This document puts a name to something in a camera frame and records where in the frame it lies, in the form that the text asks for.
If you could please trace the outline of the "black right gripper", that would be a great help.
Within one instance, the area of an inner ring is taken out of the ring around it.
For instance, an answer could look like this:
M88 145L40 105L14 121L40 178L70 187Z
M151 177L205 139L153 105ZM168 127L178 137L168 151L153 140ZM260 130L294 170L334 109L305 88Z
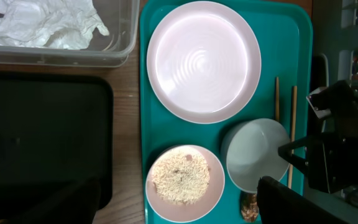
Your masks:
M358 138L323 133L308 142L305 137L282 145L278 155L306 174L310 188L333 194L358 185ZM303 146L307 148L306 159L292 153Z

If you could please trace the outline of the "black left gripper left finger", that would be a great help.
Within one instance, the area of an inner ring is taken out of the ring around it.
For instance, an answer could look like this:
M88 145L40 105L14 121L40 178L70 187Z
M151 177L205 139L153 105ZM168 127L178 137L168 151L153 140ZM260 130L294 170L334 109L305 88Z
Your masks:
M70 184L35 207L1 224L91 224L99 209L101 185L97 178Z

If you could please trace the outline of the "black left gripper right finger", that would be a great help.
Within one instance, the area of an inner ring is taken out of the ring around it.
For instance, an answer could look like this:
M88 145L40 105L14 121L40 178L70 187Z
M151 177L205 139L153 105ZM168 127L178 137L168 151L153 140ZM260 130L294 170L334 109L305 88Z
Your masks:
M334 197L308 200L270 176L257 184L257 206L263 224L352 223L353 209Z

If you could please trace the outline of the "brown food scrap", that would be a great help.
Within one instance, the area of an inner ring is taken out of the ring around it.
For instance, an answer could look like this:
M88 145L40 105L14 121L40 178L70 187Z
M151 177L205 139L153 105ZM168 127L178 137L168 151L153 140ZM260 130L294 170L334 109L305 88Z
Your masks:
M245 222L255 222L259 216L257 195L243 192L241 194L241 215Z

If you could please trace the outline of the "grey-green ceramic bowl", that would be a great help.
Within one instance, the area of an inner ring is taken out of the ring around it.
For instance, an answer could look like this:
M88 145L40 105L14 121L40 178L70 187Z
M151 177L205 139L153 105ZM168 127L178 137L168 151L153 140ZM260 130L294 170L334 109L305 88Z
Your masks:
M241 122L225 134L221 161L238 189L255 194L263 176L280 181L287 173L289 163L278 155L278 148L289 142L286 129L275 120Z

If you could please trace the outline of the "pink bowl with rice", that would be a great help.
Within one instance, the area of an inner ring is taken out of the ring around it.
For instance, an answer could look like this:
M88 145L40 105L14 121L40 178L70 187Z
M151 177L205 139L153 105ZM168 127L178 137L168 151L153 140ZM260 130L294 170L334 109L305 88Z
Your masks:
M218 157L196 145L173 146L161 153L145 178L151 209L173 223L190 223L209 214L219 203L225 174Z

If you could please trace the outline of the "white paper napkin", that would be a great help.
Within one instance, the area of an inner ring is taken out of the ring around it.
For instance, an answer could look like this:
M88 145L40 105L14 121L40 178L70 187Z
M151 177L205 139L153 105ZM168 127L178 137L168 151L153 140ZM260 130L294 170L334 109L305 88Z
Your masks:
M92 0L0 1L0 46L83 50L109 30Z

